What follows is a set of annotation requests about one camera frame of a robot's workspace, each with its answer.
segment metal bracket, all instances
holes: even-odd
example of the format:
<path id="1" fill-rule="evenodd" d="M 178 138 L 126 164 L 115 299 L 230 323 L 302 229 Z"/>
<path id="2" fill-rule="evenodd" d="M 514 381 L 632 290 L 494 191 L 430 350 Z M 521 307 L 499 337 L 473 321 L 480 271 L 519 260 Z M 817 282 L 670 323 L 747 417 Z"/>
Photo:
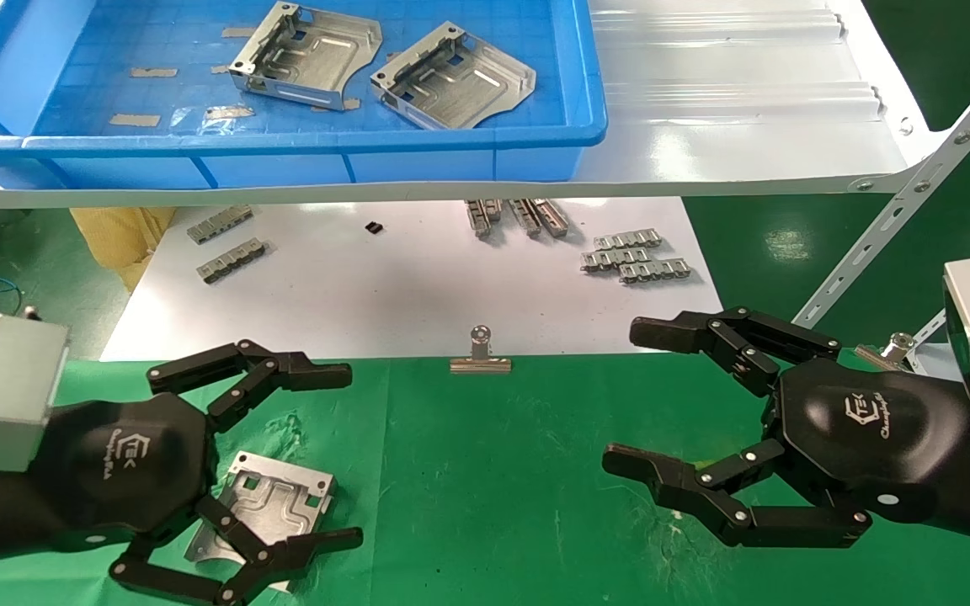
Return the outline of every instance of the metal bracket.
<path id="1" fill-rule="evenodd" d="M 373 19 L 276 3 L 228 71 L 247 93 L 342 111 L 347 81 L 382 41 Z"/>
<path id="2" fill-rule="evenodd" d="M 213 284 L 223 279 L 224 276 L 230 275 L 235 269 L 253 263 L 255 258 L 263 257 L 266 250 L 267 246 L 264 242 L 259 241 L 257 238 L 251 238 L 249 242 L 235 246 L 231 250 L 220 254 L 219 257 L 213 258 L 204 265 L 200 265 L 197 268 L 197 275 L 205 281 L 205 284 Z"/>
<path id="3" fill-rule="evenodd" d="M 443 23 L 373 74 L 373 93 L 426 130 L 473 128 L 534 92 L 536 72 L 496 46 Z"/>
<path id="4" fill-rule="evenodd" d="M 232 206 L 185 230 L 185 235 L 197 244 L 204 244 L 250 217 L 253 217 L 253 208 L 245 205 Z"/>
<path id="5" fill-rule="evenodd" d="M 224 487 L 219 502 L 266 544 L 309 534 L 328 512 L 335 476 L 299 465 L 239 451 L 227 471 L 234 480 Z M 246 561 L 209 525 L 197 529 L 185 550 L 189 561 Z M 272 589 L 290 593 L 291 582 L 273 583 Z"/>
<path id="6" fill-rule="evenodd" d="M 470 357 L 451 358 L 448 368 L 452 375 L 507 375 L 511 372 L 511 360 L 494 358 L 489 352 L 489 340 L 493 331 L 488 326 L 475 326 L 470 331 Z"/>
<path id="7" fill-rule="evenodd" d="M 904 223 L 927 202 L 969 151 L 970 106 L 960 115 L 953 128 L 946 131 L 946 139 L 942 145 L 919 166 L 908 184 L 889 200 L 889 204 L 886 204 L 874 222 L 863 231 L 862 237 L 852 245 L 792 322 L 802 327 L 815 326 L 844 291 L 855 283 L 855 279 L 870 261 L 897 235 Z"/>

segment slotted steel bracket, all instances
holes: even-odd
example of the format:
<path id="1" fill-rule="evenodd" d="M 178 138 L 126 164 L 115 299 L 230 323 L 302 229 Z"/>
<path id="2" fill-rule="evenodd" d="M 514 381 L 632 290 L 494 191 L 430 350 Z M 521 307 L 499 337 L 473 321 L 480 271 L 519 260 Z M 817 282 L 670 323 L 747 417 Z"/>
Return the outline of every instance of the slotted steel bracket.
<path id="1" fill-rule="evenodd" d="M 960 164 L 970 151 L 970 106 L 960 115 L 946 138 L 930 157 L 915 170 L 911 180 L 897 195 L 889 200 L 879 212 L 862 237 L 855 241 L 848 253 L 840 260 L 833 272 L 813 293 L 800 313 L 792 319 L 802 327 L 813 327 L 830 310 L 836 301 L 855 283 L 855 279 L 866 269 L 878 253 L 897 235 L 904 223 L 915 215 L 915 211 L 940 187 L 946 177 Z M 854 183 L 850 189 L 867 191 L 866 183 Z"/>

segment blue plastic tray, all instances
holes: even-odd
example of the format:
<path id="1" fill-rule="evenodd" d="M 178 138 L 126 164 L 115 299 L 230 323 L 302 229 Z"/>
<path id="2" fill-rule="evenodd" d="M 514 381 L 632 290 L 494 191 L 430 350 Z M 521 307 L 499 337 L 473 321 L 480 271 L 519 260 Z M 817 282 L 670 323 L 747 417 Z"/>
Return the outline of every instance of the blue plastic tray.
<path id="1" fill-rule="evenodd" d="M 384 45 L 318 112 L 235 88 L 226 65 L 272 0 L 5 0 L 0 8 L 0 184 L 11 189 L 208 189 L 415 180 L 570 179 L 605 137 L 586 0 L 316 0 L 381 23 Z M 473 130 L 420 130 L 381 106 L 369 76 L 444 20 L 538 73 L 515 111 Z M 177 68 L 131 77 L 131 68 Z M 254 116 L 205 120 L 246 104 Z M 115 114 L 158 114 L 116 126 Z"/>

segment white table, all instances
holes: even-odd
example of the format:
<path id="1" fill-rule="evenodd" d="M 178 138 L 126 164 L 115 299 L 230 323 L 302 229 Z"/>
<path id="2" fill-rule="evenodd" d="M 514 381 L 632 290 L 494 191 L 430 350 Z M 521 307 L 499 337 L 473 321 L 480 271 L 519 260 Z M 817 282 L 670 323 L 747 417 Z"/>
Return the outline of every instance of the white table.
<path id="1" fill-rule="evenodd" d="M 678 197 L 557 203 L 573 226 L 563 241 L 532 241 L 507 210 L 478 241 L 465 205 L 446 200 L 254 206 L 253 219 L 197 246 L 186 227 L 219 208 L 184 208 L 101 359 L 173 359 L 239 338 L 313 358 L 466 356 L 478 323 L 493 329 L 496 354 L 611 354 L 637 350 L 636 316 L 721 310 Z M 370 234 L 370 221 L 384 231 Z M 590 238 L 643 227 L 665 238 L 658 258 L 688 261 L 689 279 L 624 286 L 578 268 Z M 267 256 L 200 280 L 197 266 L 251 237 Z"/>

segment stamped metal part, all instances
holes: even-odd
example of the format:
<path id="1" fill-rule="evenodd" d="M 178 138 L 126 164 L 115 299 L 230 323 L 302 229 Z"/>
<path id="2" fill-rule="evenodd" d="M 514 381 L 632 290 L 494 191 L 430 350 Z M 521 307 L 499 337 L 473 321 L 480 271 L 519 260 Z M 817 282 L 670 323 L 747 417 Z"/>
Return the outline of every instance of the stamped metal part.
<path id="1" fill-rule="evenodd" d="M 627 248 L 622 250 L 596 250 L 596 252 L 582 253 L 583 272 L 604 272 L 607 269 L 619 268 L 623 264 L 649 263 L 653 261 L 650 252 L 644 248 Z"/>
<path id="2" fill-rule="evenodd" d="M 382 40 L 373 19 L 276 3 L 230 72 L 243 91 L 342 111 L 347 81 L 373 61 Z"/>
<path id="3" fill-rule="evenodd" d="M 640 281 L 685 279 L 690 276 L 690 266 L 682 258 L 666 258 L 620 265 L 620 281 L 635 284 Z"/>
<path id="4" fill-rule="evenodd" d="M 197 244 L 204 244 L 250 217 L 253 217 L 253 208 L 246 205 L 232 206 L 185 230 L 185 235 Z"/>
<path id="5" fill-rule="evenodd" d="M 612 234 L 607 237 L 596 237 L 594 238 L 594 249 L 595 250 L 613 250 L 617 248 L 635 248 L 635 247 L 648 247 L 653 248 L 656 246 L 661 246 L 661 242 L 664 239 L 661 234 L 658 234 L 658 230 L 654 230 L 653 227 L 647 230 L 636 230 L 636 231 L 624 231 L 620 234 Z"/>
<path id="6" fill-rule="evenodd" d="M 427 130 L 473 128 L 515 109 L 534 92 L 536 72 L 452 22 L 373 74 L 373 93 Z"/>
<path id="7" fill-rule="evenodd" d="M 504 201 L 501 199 L 483 199 L 482 205 L 485 207 L 485 216 L 489 221 L 499 221 L 501 212 L 504 212 Z"/>
<path id="8" fill-rule="evenodd" d="M 206 284 L 213 284 L 219 279 L 226 277 L 230 272 L 235 271 L 235 269 L 250 264 L 255 258 L 263 257 L 266 250 L 267 247 L 264 245 L 264 242 L 259 241 L 257 238 L 250 239 L 249 242 L 245 242 L 242 246 L 235 246 L 231 250 L 228 250 L 228 252 L 220 254 L 218 258 L 213 258 L 204 265 L 200 265 L 197 268 L 197 275 Z"/>
<path id="9" fill-rule="evenodd" d="M 475 326 L 470 331 L 470 357 L 451 358 L 448 368 L 452 375 L 507 375 L 511 372 L 511 360 L 494 358 L 489 350 L 493 331 L 488 326 Z"/>
<path id="10" fill-rule="evenodd" d="M 551 237 L 562 238 L 567 235 L 569 224 L 563 213 L 556 208 L 556 204 L 550 199 L 535 199 L 534 210 L 538 212 L 538 219 Z"/>
<path id="11" fill-rule="evenodd" d="M 470 227 L 474 230 L 475 237 L 487 237 L 493 230 L 493 224 L 489 222 L 489 215 L 485 211 L 485 204 L 480 199 L 466 201 L 466 218 L 470 219 Z"/>
<path id="12" fill-rule="evenodd" d="M 335 488 L 331 473 L 245 451 L 235 455 L 227 475 L 232 477 L 232 482 L 223 488 L 220 502 L 267 544 L 313 532 L 327 512 Z M 185 559 L 245 564 L 245 559 L 208 524 L 197 529 L 185 550 Z M 270 587 L 289 593 L 290 584 L 280 582 Z"/>
<path id="13" fill-rule="evenodd" d="M 534 204 L 528 199 L 509 199 L 508 205 L 511 207 L 512 214 L 515 215 L 515 221 L 518 221 L 519 226 L 523 227 L 526 235 L 531 238 L 538 237 L 538 234 L 541 233 L 541 221 L 534 211 Z"/>

